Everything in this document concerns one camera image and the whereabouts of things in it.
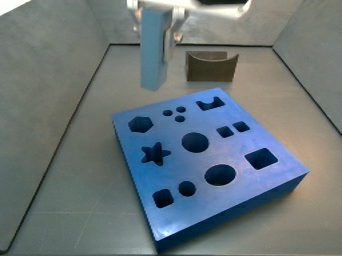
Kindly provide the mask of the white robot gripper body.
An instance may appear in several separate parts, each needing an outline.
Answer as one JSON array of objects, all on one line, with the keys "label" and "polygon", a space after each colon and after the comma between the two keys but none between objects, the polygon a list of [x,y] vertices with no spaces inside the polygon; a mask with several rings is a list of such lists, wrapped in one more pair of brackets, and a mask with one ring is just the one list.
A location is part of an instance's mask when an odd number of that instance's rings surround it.
[{"label": "white robot gripper body", "polygon": [[251,2],[252,0],[125,0],[129,9],[138,9],[145,5],[157,5],[200,11],[225,10],[232,13],[247,11]]}]

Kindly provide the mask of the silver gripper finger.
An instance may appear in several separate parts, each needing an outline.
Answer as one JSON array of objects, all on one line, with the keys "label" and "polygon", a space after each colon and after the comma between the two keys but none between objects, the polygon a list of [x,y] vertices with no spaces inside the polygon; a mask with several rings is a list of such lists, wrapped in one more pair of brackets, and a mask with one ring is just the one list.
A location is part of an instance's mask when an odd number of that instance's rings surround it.
[{"label": "silver gripper finger", "polygon": [[172,21],[170,26],[165,31],[165,60],[172,58],[173,48],[182,40],[182,34],[180,33],[181,25],[185,21],[185,9],[181,7],[172,8]]},{"label": "silver gripper finger", "polygon": [[141,35],[141,8],[132,10],[129,9],[129,14],[133,21],[133,32],[137,34],[140,38]]}]

